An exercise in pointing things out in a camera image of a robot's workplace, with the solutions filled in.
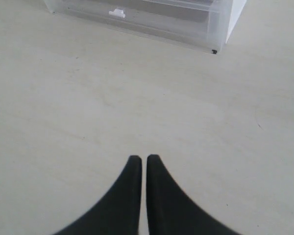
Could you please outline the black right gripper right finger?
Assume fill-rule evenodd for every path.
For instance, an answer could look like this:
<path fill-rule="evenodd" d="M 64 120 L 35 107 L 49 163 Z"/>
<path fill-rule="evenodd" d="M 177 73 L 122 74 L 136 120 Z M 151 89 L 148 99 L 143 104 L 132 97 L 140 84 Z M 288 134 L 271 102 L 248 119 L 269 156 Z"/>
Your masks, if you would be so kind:
<path fill-rule="evenodd" d="M 200 208 L 156 154 L 147 158 L 146 206 L 150 235 L 238 234 Z"/>

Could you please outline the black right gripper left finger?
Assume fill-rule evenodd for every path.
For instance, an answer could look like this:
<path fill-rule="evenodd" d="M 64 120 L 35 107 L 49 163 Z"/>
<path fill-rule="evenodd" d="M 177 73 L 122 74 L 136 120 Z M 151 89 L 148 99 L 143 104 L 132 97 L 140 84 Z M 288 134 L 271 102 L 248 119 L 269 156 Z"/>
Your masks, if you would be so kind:
<path fill-rule="evenodd" d="M 142 193 L 142 160 L 128 158 L 106 194 L 57 235 L 137 235 Z"/>

